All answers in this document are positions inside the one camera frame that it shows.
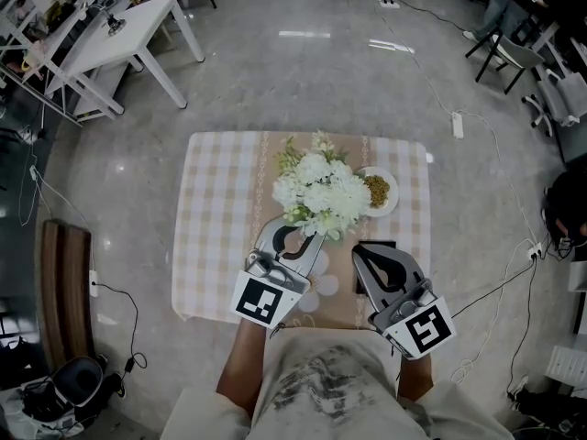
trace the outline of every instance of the polished concrete floor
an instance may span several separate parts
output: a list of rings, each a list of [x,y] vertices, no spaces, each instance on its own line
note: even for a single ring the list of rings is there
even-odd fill
[[[481,22],[483,7],[468,0],[405,0],[463,28]],[[427,78],[449,109],[484,116],[499,139],[509,171],[538,239],[542,189],[562,171],[554,142],[530,128],[520,103],[536,86],[525,74],[494,67],[474,77],[481,52],[458,29],[400,4],[375,0],[191,0],[186,10],[206,54],[197,64],[180,33],[178,49],[156,40],[158,60],[189,100],[178,109],[146,71],[130,73],[116,94],[126,108],[116,121],[62,126],[47,179],[83,211],[94,233],[99,280],[134,296],[140,315],[135,350],[149,366],[127,376],[128,397],[116,407],[160,431],[183,387],[212,390],[236,327],[202,319],[182,321],[171,306],[172,243],[183,158],[189,137],[209,130],[300,130],[368,134],[421,142],[432,197],[432,281],[453,313],[492,289],[504,276],[517,243],[530,237],[497,159],[491,132],[464,119],[464,139],[451,135],[409,53],[369,46],[370,39],[415,50]],[[387,27],[385,18],[393,29]],[[329,37],[280,37],[280,31]],[[79,219],[51,200],[54,213]],[[524,252],[510,274],[527,265]],[[515,360],[515,382],[537,385],[553,343],[570,331],[575,295],[566,291],[568,264],[540,262],[532,286],[532,322]],[[526,329],[530,272],[504,291],[491,338],[462,387],[505,422],[504,390],[510,363]],[[464,358],[475,358],[493,319],[498,293],[456,319],[460,336],[434,353],[435,378],[449,379]],[[104,289],[92,301],[94,337],[122,370],[134,312],[124,297]],[[395,358],[391,363],[399,363]]]

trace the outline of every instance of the table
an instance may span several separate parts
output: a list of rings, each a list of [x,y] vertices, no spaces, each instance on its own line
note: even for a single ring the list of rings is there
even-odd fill
[[[195,39],[190,25],[185,20],[177,0],[151,0],[115,14],[116,19],[125,19],[127,24],[114,36],[108,36],[108,25],[104,24],[99,27],[87,38],[75,60],[64,71],[73,76],[88,72],[101,65],[132,60],[134,56],[138,56],[172,100],[179,107],[186,107],[185,98],[147,49],[151,37],[170,11],[195,59],[204,61],[204,53]]]
[[[183,166],[175,223],[172,306],[183,319],[198,316],[237,323],[228,310],[238,271],[263,225],[282,214],[271,198],[277,177],[273,156],[288,132],[193,134]],[[295,134],[309,148],[310,134]],[[319,327],[370,327],[369,300],[354,292],[350,250],[360,239],[393,240],[411,253],[425,275],[430,268],[430,195],[426,150],[419,143],[331,135],[349,152],[353,170],[380,166],[397,180],[399,202],[391,214],[365,219],[356,234],[326,242],[310,273],[313,287],[286,318]]]

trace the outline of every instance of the food on plate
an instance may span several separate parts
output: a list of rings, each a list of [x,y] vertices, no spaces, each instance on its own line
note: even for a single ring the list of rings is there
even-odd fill
[[[367,176],[365,184],[371,191],[371,207],[379,208],[387,202],[389,184],[381,176]]]

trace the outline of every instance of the checkered tablecloth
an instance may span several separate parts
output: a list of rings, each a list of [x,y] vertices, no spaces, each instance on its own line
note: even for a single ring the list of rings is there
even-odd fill
[[[172,305],[182,318],[200,316],[237,323],[228,310],[237,273],[263,225],[282,210],[271,198],[277,177],[273,155],[295,135],[206,132],[194,134],[185,157],[173,247]],[[397,180],[399,202],[383,218],[366,219],[342,243],[326,243],[310,276],[315,292],[291,317],[325,327],[368,326],[371,305],[354,293],[349,250],[360,239],[393,240],[427,275],[430,266],[430,196],[426,150],[418,143],[378,137],[330,136],[349,152],[353,169],[380,166]]]

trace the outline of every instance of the white plate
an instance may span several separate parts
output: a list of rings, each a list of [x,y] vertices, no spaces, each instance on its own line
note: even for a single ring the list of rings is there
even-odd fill
[[[397,187],[397,181],[389,171],[380,168],[379,166],[367,166],[357,171],[358,174],[364,174],[367,176],[380,176],[385,182],[389,184],[389,192],[387,193],[387,202],[378,208],[369,208],[365,215],[367,216],[386,216],[392,212],[397,205],[397,201],[400,199],[399,188]]]

